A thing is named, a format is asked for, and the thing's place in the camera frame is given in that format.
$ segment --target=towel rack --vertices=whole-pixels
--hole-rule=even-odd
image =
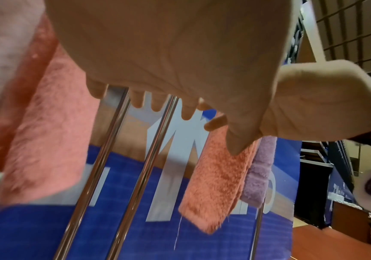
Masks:
[[[292,46],[288,51],[286,63],[294,63],[296,61],[299,46],[301,44],[304,26],[302,23],[302,16],[300,15],[299,21],[296,26],[296,32],[293,37]],[[115,235],[112,246],[108,252],[106,260],[117,260],[121,252],[122,245],[125,241],[125,237],[130,229],[131,223],[134,219],[134,215],[138,209],[139,203],[141,201],[142,195],[144,194],[145,187],[148,183],[152,168],[154,167],[155,159],[157,158],[158,152],[161,148],[162,142],[164,140],[165,134],[167,132],[169,123],[174,114],[175,108],[178,103],[178,97],[171,96],[168,100],[167,106],[165,108],[164,114],[161,118],[160,125],[158,126],[157,132],[152,141],[151,147],[145,158],[144,167],[138,177],[137,183],[131,195],[128,207],[122,217],[120,226],[118,227],[117,233]],[[130,99],[128,96],[128,89],[125,88],[122,94],[121,100],[115,110],[114,117],[108,128],[106,139],[100,148],[100,152],[95,160],[94,166],[88,178],[87,184],[85,185],[80,198],[77,201],[75,210],[71,216],[71,219],[66,227],[63,238],[58,246],[57,252],[54,256],[54,260],[66,260],[66,257],[71,248],[72,242],[75,239],[79,226],[82,219],[87,211],[87,207],[92,199],[94,191],[98,185],[101,174],[104,170],[108,156],[112,150],[115,143],[116,137],[120,132],[122,123],[127,114],[128,108],[130,106]],[[262,216],[265,203],[262,204],[259,209],[256,229],[254,233],[253,244],[250,253],[250,260],[255,260],[256,249],[258,246],[260,228],[262,223]]]

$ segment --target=hand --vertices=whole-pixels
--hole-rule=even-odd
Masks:
[[[218,117],[205,128],[212,131],[226,122]],[[336,60],[282,66],[259,137],[336,141],[370,131],[371,77],[349,61]]]
[[[227,115],[227,147],[254,141],[275,91],[275,76],[294,33],[299,0],[45,0],[70,57],[93,96],[109,85],[144,91],[160,110],[168,94],[190,119],[203,98]]]

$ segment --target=towel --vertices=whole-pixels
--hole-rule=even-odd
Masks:
[[[179,207],[182,216],[212,234],[235,207],[259,140],[237,156],[226,148],[227,126],[211,132]]]
[[[80,180],[98,105],[85,73],[58,46],[12,141],[0,204],[40,199]]]
[[[261,139],[257,154],[245,177],[241,200],[250,206],[260,208],[268,189],[268,177],[274,163],[277,138],[265,136]]]
[[[5,86],[0,99],[0,171],[3,170],[15,132],[51,61],[58,40],[48,18],[40,21],[15,77]]]
[[[0,96],[14,77],[44,9],[43,0],[0,0]]]

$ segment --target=white thread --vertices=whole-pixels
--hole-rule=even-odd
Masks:
[[[180,223],[178,224],[178,232],[177,232],[177,237],[175,238],[174,251],[175,251],[175,247],[177,246],[178,236],[180,235],[181,220],[182,220],[182,216],[180,218]]]

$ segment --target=ceiling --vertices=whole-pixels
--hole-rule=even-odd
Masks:
[[[371,0],[312,0],[327,60],[371,71]]]

